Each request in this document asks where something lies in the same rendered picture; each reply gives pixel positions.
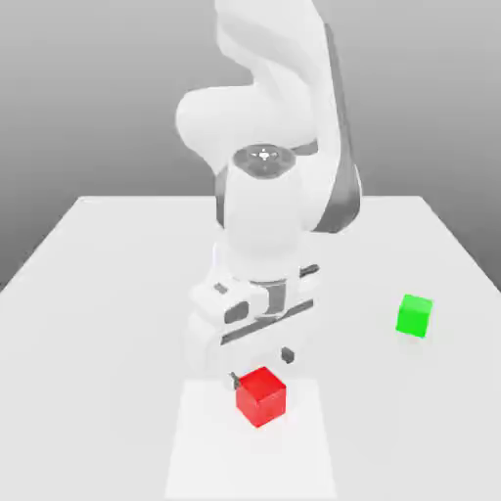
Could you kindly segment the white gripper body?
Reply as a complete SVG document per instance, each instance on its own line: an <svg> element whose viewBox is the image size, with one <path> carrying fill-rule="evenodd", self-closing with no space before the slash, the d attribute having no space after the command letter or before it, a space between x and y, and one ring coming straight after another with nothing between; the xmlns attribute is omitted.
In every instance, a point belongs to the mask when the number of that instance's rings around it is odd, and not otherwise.
<svg viewBox="0 0 501 501"><path fill-rule="evenodd" d="M223 371L237 375L262 364L279 362L274 348L292 342L296 359L317 330L318 315L313 299L300 303L279 319L263 319L228 330L214 327L200 314L190 315L183 339L190 372L203 378L223 379Z"/></svg>

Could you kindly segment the small red cube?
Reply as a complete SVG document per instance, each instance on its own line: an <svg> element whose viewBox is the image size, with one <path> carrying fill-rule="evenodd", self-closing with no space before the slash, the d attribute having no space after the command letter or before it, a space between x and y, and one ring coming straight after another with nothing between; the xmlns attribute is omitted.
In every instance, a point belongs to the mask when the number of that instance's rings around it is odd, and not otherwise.
<svg viewBox="0 0 501 501"><path fill-rule="evenodd" d="M260 428L285 414L287 387L268 368L260 367L239 379L236 407L255 428Z"/></svg>

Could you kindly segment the small green cube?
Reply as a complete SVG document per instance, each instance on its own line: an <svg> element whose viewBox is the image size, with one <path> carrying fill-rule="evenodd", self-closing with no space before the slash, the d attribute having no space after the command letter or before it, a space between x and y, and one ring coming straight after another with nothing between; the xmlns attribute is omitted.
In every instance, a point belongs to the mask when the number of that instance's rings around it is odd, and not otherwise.
<svg viewBox="0 0 501 501"><path fill-rule="evenodd" d="M399 305L395 330L424 338L427 334L433 302L424 297L405 295Z"/></svg>

